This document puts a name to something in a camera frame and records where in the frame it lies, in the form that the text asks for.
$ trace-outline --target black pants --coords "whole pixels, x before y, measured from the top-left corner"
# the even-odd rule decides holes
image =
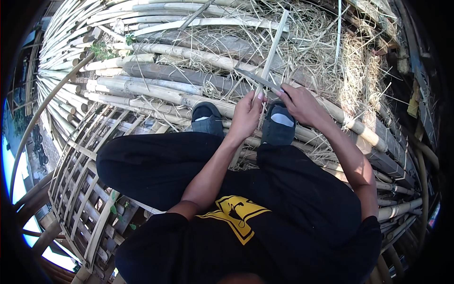
[[[98,175],[122,194],[166,211],[180,201],[221,142],[201,132],[118,137],[98,154]],[[248,198],[332,246],[356,233],[361,224],[357,196],[299,149],[263,144],[257,165],[259,169],[227,171],[218,197]]]

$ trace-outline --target knife blade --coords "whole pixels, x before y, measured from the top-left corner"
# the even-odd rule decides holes
[[[285,91],[283,89],[281,89],[278,85],[275,85],[273,83],[271,83],[270,81],[267,81],[265,79],[263,79],[262,77],[259,77],[257,75],[255,75],[254,73],[252,72],[249,72],[249,71],[246,71],[246,70],[243,70],[243,69],[240,69],[240,68],[234,68],[234,70],[236,70],[238,73],[240,74],[243,74],[245,75],[246,77],[258,82],[258,83],[261,83],[263,84],[264,86],[268,87],[271,89],[271,92],[275,93],[277,91],[281,91],[283,93],[285,93]]]

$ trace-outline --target dirt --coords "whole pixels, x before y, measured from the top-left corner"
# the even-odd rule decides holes
[[[47,169],[47,172],[50,173],[57,167],[57,162],[60,158],[60,155],[54,143],[52,142],[50,134],[47,133],[47,131],[44,129],[43,123],[41,121],[39,122],[39,129],[41,135],[43,136],[42,145],[44,148],[44,152],[46,153],[46,156],[49,159],[49,162],[45,165],[45,167]]]

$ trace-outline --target person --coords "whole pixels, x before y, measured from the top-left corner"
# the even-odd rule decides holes
[[[192,111],[193,132],[118,137],[97,159],[99,178],[166,211],[117,249],[133,283],[363,283],[381,248],[373,170],[308,90],[282,84],[268,104],[258,169],[228,170],[258,126],[260,93],[236,107],[224,137],[208,103]],[[296,121],[330,142],[353,190],[291,143]]]

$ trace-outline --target foot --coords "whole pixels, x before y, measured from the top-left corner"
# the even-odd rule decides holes
[[[291,145],[295,137],[296,120],[290,115],[285,104],[275,102],[268,105],[262,128],[262,143]]]
[[[192,109],[191,126],[194,132],[224,137],[221,120],[221,113],[210,102],[201,102]]]

